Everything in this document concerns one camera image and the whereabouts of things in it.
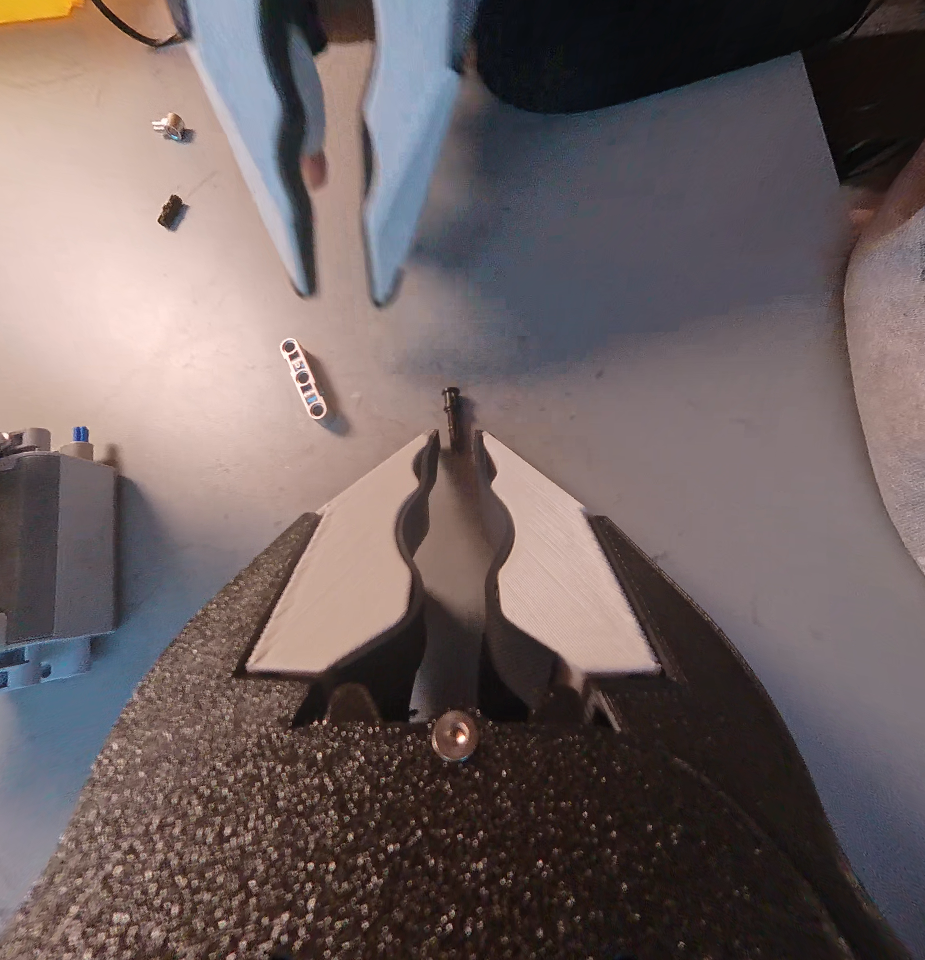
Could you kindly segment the yellow plastic bin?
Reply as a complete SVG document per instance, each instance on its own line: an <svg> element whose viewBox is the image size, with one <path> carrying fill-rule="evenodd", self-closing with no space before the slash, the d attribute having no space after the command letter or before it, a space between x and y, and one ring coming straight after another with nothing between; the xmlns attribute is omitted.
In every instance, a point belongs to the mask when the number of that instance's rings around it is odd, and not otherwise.
<svg viewBox="0 0 925 960"><path fill-rule="evenodd" d="M66 18L83 1L0 0L0 26Z"/></svg>

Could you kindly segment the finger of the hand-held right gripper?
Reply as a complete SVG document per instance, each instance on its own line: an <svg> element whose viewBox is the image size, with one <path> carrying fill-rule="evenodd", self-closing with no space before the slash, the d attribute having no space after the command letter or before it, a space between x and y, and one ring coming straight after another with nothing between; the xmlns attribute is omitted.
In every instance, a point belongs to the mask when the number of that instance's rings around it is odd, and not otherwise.
<svg viewBox="0 0 925 960"><path fill-rule="evenodd" d="M315 293L311 198L302 162L325 146L315 59L327 45L317 2L190 1L190 54L289 281Z"/></svg>
<svg viewBox="0 0 925 960"><path fill-rule="evenodd" d="M362 234L376 306L396 294L452 119L471 38L469 1L373 1L361 117Z"/></svg>

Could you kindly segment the toy engine model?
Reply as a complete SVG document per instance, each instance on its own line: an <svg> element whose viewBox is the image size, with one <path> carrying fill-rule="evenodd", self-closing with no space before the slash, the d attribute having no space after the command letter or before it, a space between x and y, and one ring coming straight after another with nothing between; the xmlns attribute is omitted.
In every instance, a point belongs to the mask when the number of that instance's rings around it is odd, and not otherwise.
<svg viewBox="0 0 925 960"><path fill-rule="evenodd" d="M86 427L0 431L0 692L85 674L114 631L117 474Z"/></svg>

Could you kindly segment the white three-hole beam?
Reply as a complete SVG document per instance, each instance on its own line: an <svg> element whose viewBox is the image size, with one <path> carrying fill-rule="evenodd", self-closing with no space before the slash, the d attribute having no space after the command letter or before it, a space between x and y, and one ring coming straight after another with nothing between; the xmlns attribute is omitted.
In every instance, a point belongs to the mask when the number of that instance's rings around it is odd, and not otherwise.
<svg viewBox="0 0 925 960"><path fill-rule="evenodd" d="M288 337L280 343L290 373L293 389L301 399L309 418L322 422L329 414L328 404L316 377L311 360L298 339Z"/></svg>

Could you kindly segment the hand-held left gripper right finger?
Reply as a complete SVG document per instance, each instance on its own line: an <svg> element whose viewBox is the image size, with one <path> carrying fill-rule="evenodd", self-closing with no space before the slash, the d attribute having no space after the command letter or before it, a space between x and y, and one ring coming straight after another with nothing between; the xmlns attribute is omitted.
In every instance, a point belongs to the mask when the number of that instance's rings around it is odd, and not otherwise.
<svg viewBox="0 0 925 960"><path fill-rule="evenodd" d="M586 507L488 431L477 431L491 665L523 703L552 678L660 676L662 666L594 532Z"/></svg>

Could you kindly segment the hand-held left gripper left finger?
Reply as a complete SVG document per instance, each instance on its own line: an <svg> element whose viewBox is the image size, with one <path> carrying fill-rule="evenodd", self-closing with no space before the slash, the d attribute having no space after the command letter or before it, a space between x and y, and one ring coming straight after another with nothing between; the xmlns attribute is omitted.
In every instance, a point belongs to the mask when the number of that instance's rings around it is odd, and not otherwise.
<svg viewBox="0 0 925 960"><path fill-rule="evenodd" d="M409 622L441 453L420 434L317 513L313 533L245 663L250 675L316 678Z"/></svg>

